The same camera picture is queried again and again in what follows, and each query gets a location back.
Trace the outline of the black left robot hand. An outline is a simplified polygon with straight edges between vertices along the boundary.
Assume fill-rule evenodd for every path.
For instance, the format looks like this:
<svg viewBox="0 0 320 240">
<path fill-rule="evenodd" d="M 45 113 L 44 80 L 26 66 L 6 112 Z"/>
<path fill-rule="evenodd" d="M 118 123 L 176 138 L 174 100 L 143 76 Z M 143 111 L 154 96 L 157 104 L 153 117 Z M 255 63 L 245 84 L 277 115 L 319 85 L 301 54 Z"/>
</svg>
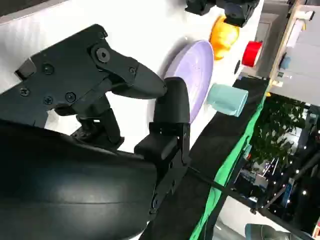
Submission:
<svg viewBox="0 0 320 240">
<path fill-rule="evenodd" d="M 203 16 L 212 7 L 218 7 L 224 10 L 225 23 L 242 28 L 251 18 L 259 2 L 259 0 L 187 0 L 185 11 Z"/>
</svg>

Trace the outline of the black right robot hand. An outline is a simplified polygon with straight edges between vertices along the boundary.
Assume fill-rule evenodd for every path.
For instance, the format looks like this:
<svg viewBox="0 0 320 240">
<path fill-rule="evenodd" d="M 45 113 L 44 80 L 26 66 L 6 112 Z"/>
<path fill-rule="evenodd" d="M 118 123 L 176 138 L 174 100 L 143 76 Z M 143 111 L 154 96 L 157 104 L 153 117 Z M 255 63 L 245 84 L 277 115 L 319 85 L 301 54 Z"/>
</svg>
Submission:
<svg viewBox="0 0 320 240">
<path fill-rule="evenodd" d="M 42 50 L 0 95 L 0 237 L 127 240 L 141 233 L 190 164 L 190 104 L 113 50 L 98 24 Z M 124 142 L 107 92 L 155 100 L 149 134 Z"/>
</svg>

